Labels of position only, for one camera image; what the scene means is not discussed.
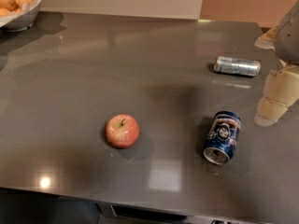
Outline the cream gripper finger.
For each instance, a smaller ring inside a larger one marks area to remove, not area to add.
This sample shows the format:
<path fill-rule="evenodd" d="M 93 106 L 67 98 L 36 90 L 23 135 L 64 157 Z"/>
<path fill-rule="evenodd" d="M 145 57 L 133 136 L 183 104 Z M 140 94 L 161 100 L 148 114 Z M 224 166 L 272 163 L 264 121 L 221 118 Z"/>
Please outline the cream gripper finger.
<path fill-rule="evenodd" d="M 275 49 L 275 40 L 277 37 L 278 28 L 272 27 L 265 34 L 258 37 L 254 46 L 259 49 Z"/>
<path fill-rule="evenodd" d="M 299 66 L 287 65 L 271 70 L 263 86 L 263 97 L 257 106 L 255 122 L 271 126 L 299 99 Z"/>

